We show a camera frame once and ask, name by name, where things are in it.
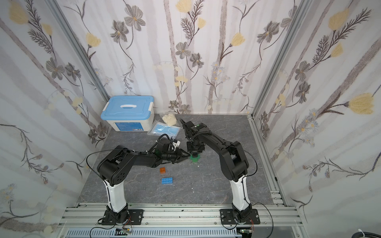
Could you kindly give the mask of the green lego brick assembly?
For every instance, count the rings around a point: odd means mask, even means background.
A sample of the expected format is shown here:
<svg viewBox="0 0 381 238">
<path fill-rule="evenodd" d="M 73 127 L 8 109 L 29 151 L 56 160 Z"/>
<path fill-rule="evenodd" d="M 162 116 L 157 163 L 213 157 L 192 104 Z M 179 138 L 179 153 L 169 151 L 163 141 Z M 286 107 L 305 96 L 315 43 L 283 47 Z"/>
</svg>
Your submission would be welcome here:
<svg viewBox="0 0 381 238">
<path fill-rule="evenodd" d="M 193 163 L 197 163 L 200 159 L 200 156 L 198 155 L 197 157 L 191 157 L 190 160 L 193 162 Z"/>
</svg>

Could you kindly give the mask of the blue long lego brick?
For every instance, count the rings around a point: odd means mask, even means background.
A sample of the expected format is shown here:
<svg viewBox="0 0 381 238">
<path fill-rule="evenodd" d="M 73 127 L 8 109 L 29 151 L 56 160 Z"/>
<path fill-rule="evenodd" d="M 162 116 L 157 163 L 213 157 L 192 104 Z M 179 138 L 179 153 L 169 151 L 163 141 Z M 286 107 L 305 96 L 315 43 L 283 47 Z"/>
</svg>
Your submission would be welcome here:
<svg viewBox="0 0 381 238">
<path fill-rule="evenodd" d="M 162 184 L 172 184 L 173 183 L 173 178 L 172 177 L 162 178 L 161 183 Z"/>
</svg>

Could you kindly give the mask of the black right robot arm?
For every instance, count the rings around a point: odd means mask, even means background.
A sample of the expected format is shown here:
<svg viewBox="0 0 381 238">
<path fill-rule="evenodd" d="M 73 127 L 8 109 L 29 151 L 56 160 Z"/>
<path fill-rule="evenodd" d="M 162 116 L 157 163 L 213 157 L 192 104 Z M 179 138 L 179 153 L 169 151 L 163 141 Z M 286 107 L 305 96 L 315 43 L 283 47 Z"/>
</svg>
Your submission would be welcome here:
<svg viewBox="0 0 381 238">
<path fill-rule="evenodd" d="M 241 143 L 231 142 L 214 134 L 205 124 L 193 124 L 180 119 L 187 138 L 187 151 L 192 158 L 210 147 L 219 156 L 220 167 L 230 181 L 233 200 L 233 216 L 238 223 L 244 223 L 252 212 L 247 190 L 249 162 Z"/>
</svg>

